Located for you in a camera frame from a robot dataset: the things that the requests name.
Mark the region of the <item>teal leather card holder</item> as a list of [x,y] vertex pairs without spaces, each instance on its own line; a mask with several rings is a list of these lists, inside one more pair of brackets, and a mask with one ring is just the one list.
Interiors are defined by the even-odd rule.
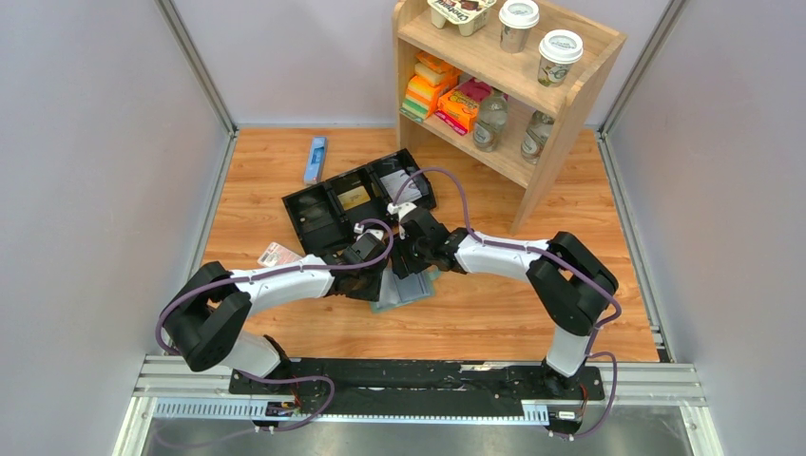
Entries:
[[374,314],[412,304],[436,295],[434,282],[441,275],[435,267],[424,272],[399,278],[391,268],[387,268],[381,277],[379,299],[370,303]]

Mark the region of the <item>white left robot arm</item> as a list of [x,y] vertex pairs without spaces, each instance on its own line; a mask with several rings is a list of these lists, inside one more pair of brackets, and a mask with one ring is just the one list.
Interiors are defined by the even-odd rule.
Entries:
[[381,235],[368,232],[339,254],[308,255],[257,270],[204,264],[161,312],[156,336],[172,341],[192,371],[225,366],[250,374],[265,392],[287,388],[289,366],[276,343],[245,330],[254,314],[280,305],[331,295],[375,300],[390,252]]

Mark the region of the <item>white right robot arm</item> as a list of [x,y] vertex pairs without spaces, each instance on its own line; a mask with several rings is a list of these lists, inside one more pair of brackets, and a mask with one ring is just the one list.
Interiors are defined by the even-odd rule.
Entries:
[[544,359],[544,388],[563,398],[579,387],[591,337],[619,288],[618,279],[579,239],[569,232],[533,241],[491,237],[468,228],[450,232],[429,210],[413,203],[391,203],[388,209],[398,218],[404,250],[415,265],[530,284],[555,324]]

